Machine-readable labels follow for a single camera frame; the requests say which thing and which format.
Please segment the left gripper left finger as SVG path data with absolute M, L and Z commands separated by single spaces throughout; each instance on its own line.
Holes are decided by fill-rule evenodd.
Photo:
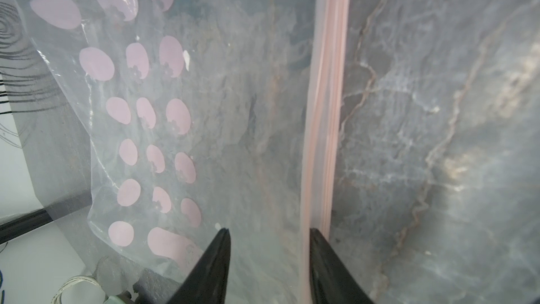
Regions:
M 169 304 L 224 304 L 231 257 L 231 235 L 220 229 Z

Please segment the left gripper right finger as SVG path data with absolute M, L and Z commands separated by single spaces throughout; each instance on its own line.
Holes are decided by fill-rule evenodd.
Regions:
M 315 304 L 374 304 L 316 228 L 309 231 L 309 281 Z

